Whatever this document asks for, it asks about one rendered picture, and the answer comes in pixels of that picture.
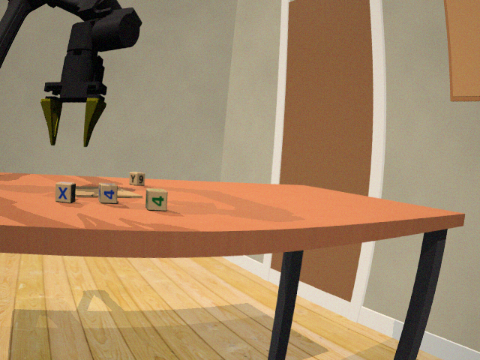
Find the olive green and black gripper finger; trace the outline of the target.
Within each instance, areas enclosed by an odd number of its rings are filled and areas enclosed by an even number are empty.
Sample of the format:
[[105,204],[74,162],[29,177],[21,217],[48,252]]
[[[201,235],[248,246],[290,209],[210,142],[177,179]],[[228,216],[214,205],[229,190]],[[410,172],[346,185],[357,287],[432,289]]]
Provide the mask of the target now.
[[106,105],[107,104],[100,98],[87,98],[85,107],[84,147],[88,146],[92,131]]
[[56,144],[63,103],[52,99],[41,99],[40,103],[48,126],[50,144],[54,146]]

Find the beige letter block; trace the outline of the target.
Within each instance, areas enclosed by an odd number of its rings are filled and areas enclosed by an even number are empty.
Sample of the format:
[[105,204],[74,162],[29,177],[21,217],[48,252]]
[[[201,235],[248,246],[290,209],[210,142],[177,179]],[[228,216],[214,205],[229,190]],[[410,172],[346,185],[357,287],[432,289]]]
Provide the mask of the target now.
[[168,192],[164,189],[146,189],[145,207],[149,211],[167,211],[167,195]]
[[129,185],[145,185],[145,173],[130,172]]
[[99,183],[98,200],[100,203],[116,204],[118,186],[111,183]]
[[76,184],[60,181],[55,184],[55,201],[59,203],[72,203],[75,201]]

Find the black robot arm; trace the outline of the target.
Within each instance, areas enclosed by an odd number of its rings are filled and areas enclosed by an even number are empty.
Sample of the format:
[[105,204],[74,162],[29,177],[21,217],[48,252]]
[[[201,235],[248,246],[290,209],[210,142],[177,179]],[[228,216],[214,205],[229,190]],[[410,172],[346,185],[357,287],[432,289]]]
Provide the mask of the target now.
[[0,68],[24,19],[47,3],[52,8],[59,7],[76,14],[84,21],[72,25],[67,52],[73,50],[76,55],[81,55],[82,50],[98,53],[128,48],[140,35],[142,21],[136,11],[133,7],[122,9],[117,0],[8,1],[0,21]]

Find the beige flat mat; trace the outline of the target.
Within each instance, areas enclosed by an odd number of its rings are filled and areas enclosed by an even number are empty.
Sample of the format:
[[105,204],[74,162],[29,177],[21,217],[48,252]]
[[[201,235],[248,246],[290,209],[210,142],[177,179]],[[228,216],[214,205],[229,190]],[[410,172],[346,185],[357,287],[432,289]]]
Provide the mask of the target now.
[[[98,197],[99,187],[76,186],[75,197]],[[118,188],[117,198],[143,198],[143,196]]]

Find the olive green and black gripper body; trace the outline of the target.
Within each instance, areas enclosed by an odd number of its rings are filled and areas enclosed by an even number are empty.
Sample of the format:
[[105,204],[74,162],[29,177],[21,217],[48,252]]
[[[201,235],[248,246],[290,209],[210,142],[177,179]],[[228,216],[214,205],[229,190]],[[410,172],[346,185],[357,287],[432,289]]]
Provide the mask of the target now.
[[93,82],[98,53],[88,50],[82,50],[81,55],[76,53],[67,52],[61,82],[45,82],[44,91],[52,91],[53,95],[60,95],[60,98],[50,96],[45,99],[62,103],[86,103],[87,98],[104,101],[105,97],[101,95],[106,95],[107,87],[102,82]]

